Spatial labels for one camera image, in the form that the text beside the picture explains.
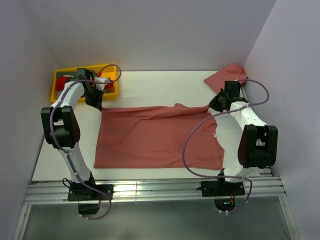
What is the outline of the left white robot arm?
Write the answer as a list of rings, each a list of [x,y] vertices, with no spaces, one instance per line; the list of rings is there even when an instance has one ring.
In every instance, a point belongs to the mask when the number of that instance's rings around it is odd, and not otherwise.
[[[86,200],[95,198],[98,188],[80,150],[81,132],[74,109],[82,97],[87,105],[102,109],[105,86],[113,81],[101,75],[78,68],[76,75],[64,83],[58,99],[40,111],[45,140],[62,155],[70,171],[70,191],[79,191]]]

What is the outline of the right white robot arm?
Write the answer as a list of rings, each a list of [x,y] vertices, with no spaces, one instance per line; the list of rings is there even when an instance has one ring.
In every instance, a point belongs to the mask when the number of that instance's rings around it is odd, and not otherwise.
[[[277,157],[278,129],[261,120],[249,101],[240,94],[238,80],[225,81],[224,88],[209,102],[209,107],[232,116],[242,130],[237,159],[220,173],[225,178],[216,183],[217,191],[229,194],[239,183],[257,169],[273,166]]]

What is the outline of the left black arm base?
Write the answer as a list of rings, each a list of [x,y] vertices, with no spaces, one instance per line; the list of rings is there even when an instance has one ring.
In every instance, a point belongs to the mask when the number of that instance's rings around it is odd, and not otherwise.
[[[109,201],[113,198],[114,186],[112,184],[98,184],[93,188],[98,192],[85,187],[81,183],[69,187],[67,201],[77,202],[78,213],[81,215],[91,217],[97,214],[102,201]]]

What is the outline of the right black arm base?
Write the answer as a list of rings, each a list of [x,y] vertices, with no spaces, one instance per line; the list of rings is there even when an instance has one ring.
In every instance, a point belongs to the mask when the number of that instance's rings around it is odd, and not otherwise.
[[[245,188],[242,182],[227,182],[223,178],[212,181],[201,181],[200,187],[202,197],[224,197],[214,200],[215,207],[222,212],[233,211],[236,207],[236,196],[244,196]]]

